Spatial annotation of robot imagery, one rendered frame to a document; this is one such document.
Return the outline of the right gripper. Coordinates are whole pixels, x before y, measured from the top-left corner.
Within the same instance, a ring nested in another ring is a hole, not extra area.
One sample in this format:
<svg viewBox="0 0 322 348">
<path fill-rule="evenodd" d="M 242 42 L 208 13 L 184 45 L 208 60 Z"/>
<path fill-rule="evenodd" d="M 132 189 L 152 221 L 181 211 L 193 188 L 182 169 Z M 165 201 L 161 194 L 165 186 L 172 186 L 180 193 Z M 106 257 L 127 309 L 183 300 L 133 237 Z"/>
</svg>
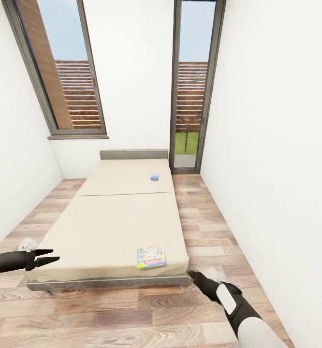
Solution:
<svg viewBox="0 0 322 348">
<path fill-rule="evenodd" d="M 210 295 L 209 295 L 209 288 L 212 282 L 215 282 L 209 278 L 207 278 L 204 274 L 201 272 L 195 272 L 195 271 L 187 271 L 188 275 L 193 279 L 193 283 L 197 286 L 198 289 L 201 290 L 201 292 L 208 297 L 211 301 L 214 301 Z"/>
</svg>

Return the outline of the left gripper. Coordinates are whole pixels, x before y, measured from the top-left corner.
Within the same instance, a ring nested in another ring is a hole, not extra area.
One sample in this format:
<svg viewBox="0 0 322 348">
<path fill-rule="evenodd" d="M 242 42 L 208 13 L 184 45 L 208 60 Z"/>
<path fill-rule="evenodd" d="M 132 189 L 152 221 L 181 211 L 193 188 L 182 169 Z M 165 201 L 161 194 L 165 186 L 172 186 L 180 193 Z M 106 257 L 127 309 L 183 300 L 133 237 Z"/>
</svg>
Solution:
<svg viewBox="0 0 322 348">
<path fill-rule="evenodd" d="M 31 250 L 31 252 L 6 252 L 3 256 L 3 263 L 0 273 L 21 269 L 32 271 L 35 268 L 60 260 L 60 257 L 40 257 L 35 260 L 35 257 L 53 253 L 53 251 L 53 249 L 36 249 L 34 251 Z"/>
</svg>

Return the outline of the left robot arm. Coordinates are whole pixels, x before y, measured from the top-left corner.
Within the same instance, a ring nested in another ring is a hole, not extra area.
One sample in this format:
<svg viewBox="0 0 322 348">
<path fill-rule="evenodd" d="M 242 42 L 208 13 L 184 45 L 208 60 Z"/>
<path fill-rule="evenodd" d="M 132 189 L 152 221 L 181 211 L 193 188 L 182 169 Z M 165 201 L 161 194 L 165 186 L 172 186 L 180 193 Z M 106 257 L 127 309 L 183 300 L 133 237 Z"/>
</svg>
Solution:
<svg viewBox="0 0 322 348">
<path fill-rule="evenodd" d="M 0 273 L 25 269 L 32 271 L 35 268 L 60 260 L 60 257 L 35 257 L 53 253 L 53 249 L 37 249 L 35 240 L 26 238 L 19 246 L 18 251 L 0 254 Z"/>
</svg>

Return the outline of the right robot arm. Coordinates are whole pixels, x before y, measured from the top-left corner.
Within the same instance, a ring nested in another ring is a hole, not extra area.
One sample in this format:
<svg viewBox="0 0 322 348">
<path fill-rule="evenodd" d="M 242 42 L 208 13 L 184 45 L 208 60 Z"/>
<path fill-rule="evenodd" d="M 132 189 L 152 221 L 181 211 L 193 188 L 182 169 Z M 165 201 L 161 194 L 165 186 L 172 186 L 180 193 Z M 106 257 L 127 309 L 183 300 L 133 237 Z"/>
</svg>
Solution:
<svg viewBox="0 0 322 348">
<path fill-rule="evenodd" d="M 289 348 L 242 296 L 242 291 L 226 283 L 215 269 L 209 271 L 208 277 L 201 272 L 187 273 L 208 299 L 223 305 L 241 348 Z"/>
</svg>

